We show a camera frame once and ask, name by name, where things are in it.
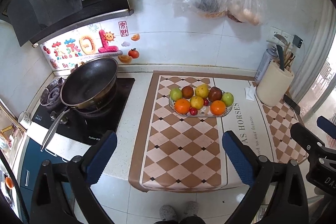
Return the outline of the small red tomato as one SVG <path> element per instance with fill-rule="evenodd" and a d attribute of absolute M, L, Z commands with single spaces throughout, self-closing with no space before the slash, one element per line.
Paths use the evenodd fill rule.
<path fill-rule="evenodd" d="M 189 110 L 190 115 L 195 116 L 198 114 L 198 109 L 195 107 L 191 107 Z"/>
<path fill-rule="evenodd" d="M 210 101 L 207 98 L 204 98 L 204 105 L 205 106 L 209 106 L 210 105 Z"/>

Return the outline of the green apple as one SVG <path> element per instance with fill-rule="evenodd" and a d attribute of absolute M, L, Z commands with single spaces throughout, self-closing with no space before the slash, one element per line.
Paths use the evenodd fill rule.
<path fill-rule="evenodd" d="M 173 88 L 171 89 L 170 91 L 170 98 L 173 100 L 173 101 L 177 101 L 181 98 L 183 98 L 183 94 L 182 94 L 182 91 L 179 89 L 179 88 Z"/>
<path fill-rule="evenodd" d="M 234 103 L 234 96 L 230 92 L 224 92 L 222 95 L 222 101 L 227 107 L 232 106 Z"/>

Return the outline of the grey slipper left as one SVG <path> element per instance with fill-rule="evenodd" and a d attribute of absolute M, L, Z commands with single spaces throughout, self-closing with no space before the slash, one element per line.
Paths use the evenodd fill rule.
<path fill-rule="evenodd" d="M 161 220 L 165 222 L 168 222 L 168 221 L 177 222 L 178 221 L 177 214 L 174 208 L 170 205 L 163 205 L 159 209 L 159 215 L 161 217 Z"/>

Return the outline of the white folded tissue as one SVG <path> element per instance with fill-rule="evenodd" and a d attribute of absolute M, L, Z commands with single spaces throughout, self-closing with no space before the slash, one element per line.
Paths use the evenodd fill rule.
<path fill-rule="evenodd" d="M 246 100 L 255 101 L 256 87 L 249 86 L 249 87 L 246 87 L 244 90 L 245 90 Z"/>

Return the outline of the green apple front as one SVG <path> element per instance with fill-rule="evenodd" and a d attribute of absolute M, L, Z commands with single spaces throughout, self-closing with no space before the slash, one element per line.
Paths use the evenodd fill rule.
<path fill-rule="evenodd" d="M 222 95 L 222 101 L 227 107 L 232 106 L 234 103 L 234 96 L 230 92 L 224 92 Z"/>

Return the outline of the white mug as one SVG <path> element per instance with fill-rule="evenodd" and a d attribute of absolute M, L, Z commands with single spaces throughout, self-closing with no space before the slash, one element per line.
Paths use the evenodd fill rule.
<path fill-rule="evenodd" d="M 18 123 L 26 130 L 30 127 L 31 119 L 26 111 L 23 111 L 21 114 L 19 114 Z"/>

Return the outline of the yellow lemon on mat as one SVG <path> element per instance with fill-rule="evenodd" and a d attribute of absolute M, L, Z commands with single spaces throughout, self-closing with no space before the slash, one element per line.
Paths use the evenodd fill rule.
<path fill-rule="evenodd" d="M 201 108 L 204 106 L 204 100 L 200 96 L 193 96 L 190 98 L 190 106 L 195 107 L 198 110 L 201 110 Z"/>

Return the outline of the dark orange front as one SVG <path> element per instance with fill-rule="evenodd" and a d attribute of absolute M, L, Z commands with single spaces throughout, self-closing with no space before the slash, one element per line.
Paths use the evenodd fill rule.
<path fill-rule="evenodd" d="M 185 86 L 182 88 L 182 96 L 185 99 L 190 99 L 194 96 L 194 90 L 191 86 Z"/>

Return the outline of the wall power socket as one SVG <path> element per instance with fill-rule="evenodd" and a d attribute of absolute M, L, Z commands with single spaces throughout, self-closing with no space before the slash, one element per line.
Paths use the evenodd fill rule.
<path fill-rule="evenodd" d="M 281 35 L 288 43 L 292 43 L 294 36 L 282 31 L 274 26 L 270 26 L 267 41 L 270 43 L 281 44 L 281 41 L 275 35 Z"/>

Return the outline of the cream utensil holder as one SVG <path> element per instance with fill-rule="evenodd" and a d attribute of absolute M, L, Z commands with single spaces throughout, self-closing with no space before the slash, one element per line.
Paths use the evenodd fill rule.
<path fill-rule="evenodd" d="M 276 61 L 271 61 L 263 78 L 256 88 L 259 100 L 270 107 L 276 106 L 294 79 L 294 73 L 281 70 Z"/>

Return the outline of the black wok pan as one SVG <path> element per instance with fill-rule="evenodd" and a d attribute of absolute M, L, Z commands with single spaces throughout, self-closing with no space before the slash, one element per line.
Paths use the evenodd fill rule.
<path fill-rule="evenodd" d="M 61 119 L 72 109 L 86 109 L 101 102 L 117 78 L 118 63 L 112 57 L 99 57 L 75 69 L 65 80 L 61 102 L 65 109 L 56 117 L 41 144 L 45 150 L 56 133 Z"/>

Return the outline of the green apple near stove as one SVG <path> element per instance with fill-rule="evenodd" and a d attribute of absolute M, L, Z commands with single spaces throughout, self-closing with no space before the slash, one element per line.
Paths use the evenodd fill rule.
<path fill-rule="evenodd" d="M 171 89 L 170 91 L 170 98 L 173 100 L 173 101 L 177 101 L 181 98 L 183 98 L 183 94 L 182 94 L 182 91 L 179 89 L 179 88 L 173 88 Z"/>

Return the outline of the large orange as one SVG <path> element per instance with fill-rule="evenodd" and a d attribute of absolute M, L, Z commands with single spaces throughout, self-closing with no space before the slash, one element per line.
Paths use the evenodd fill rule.
<path fill-rule="evenodd" d="M 226 105 L 221 100 L 216 100 L 210 105 L 210 112 L 215 116 L 222 116 L 225 113 Z"/>

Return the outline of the black smartphone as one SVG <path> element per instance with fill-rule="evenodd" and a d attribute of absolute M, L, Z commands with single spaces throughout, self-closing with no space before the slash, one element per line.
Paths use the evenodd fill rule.
<path fill-rule="evenodd" d="M 283 101 L 291 108 L 294 110 L 294 112 L 298 115 L 301 114 L 301 108 L 300 106 L 294 102 L 287 94 L 284 95 Z"/>

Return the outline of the black gas stove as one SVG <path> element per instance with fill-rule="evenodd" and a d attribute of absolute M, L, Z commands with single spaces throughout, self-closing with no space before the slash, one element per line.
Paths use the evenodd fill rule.
<path fill-rule="evenodd" d="M 60 100 L 65 79 L 53 80 L 43 91 L 32 121 L 49 129 L 66 109 Z M 118 78 L 103 101 L 87 109 L 71 109 L 61 119 L 57 133 L 87 145 L 96 144 L 107 131 L 117 131 L 134 78 Z"/>

